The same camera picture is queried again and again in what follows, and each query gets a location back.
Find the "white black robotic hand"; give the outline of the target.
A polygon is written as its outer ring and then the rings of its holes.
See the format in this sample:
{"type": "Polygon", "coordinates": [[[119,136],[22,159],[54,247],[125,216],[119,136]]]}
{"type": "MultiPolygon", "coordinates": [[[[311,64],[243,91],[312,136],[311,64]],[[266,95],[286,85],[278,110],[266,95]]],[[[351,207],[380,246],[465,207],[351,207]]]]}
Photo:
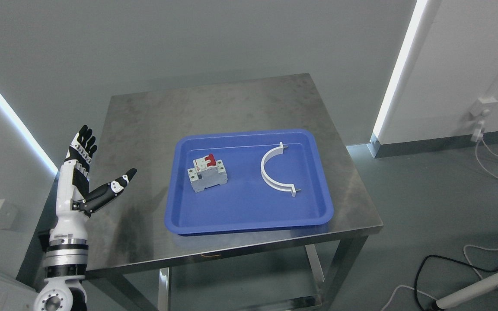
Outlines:
{"type": "Polygon", "coordinates": [[[93,130],[83,125],[69,145],[59,171],[57,224],[50,230],[50,246],[87,242],[86,222],[91,215],[119,197],[137,173],[136,168],[131,168],[124,175],[89,190],[90,168],[97,148],[93,130]]]}

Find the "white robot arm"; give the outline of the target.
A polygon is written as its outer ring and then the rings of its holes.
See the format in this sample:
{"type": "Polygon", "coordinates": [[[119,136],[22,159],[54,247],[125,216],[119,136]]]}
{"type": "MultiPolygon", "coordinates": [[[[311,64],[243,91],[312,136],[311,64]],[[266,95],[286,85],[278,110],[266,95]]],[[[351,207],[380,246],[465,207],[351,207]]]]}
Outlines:
{"type": "Polygon", "coordinates": [[[56,244],[46,249],[43,266],[45,286],[38,293],[33,311],[86,311],[86,277],[89,246],[56,244]]]}

